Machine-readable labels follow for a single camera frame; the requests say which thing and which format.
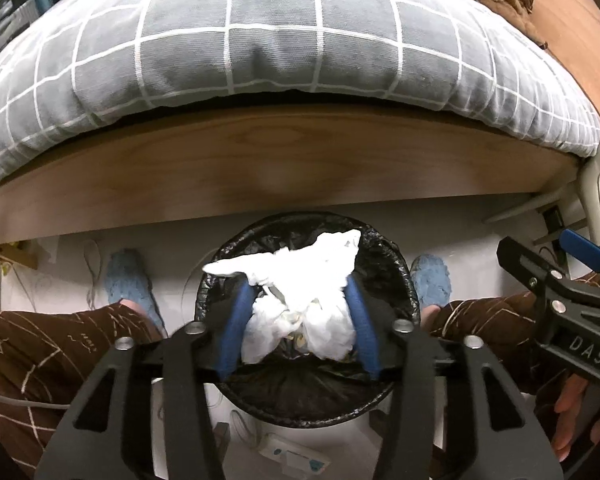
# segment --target bed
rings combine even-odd
[[[191,1],[63,0],[0,54],[0,243],[547,191],[600,141],[593,0],[536,0],[549,53],[473,0]]]

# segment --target foot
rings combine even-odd
[[[445,306],[449,302],[451,279],[442,258],[433,254],[421,254],[411,264],[410,273],[420,309],[429,305]]]
[[[164,322],[151,292],[151,281],[144,272],[140,254],[135,249],[122,249],[111,255],[104,286],[109,303],[130,300],[138,304],[145,316],[164,332]]]

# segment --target gray plaid comforter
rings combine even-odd
[[[571,75],[473,0],[63,0],[0,53],[0,180],[77,134],[240,92],[451,110],[589,156]]]

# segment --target wooden bed rail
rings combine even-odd
[[[535,192],[573,180],[579,163],[420,108],[183,114],[36,158],[0,185],[0,243],[248,210]]]

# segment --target hand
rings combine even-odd
[[[564,383],[560,397],[555,403],[555,412],[560,415],[551,445],[560,462],[567,458],[571,452],[571,444],[576,430],[576,419],[580,413],[582,399],[588,385],[589,381],[586,379],[575,374],[572,375]],[[590,437],[594,445],[600,442],[600,420],[593,425]]]

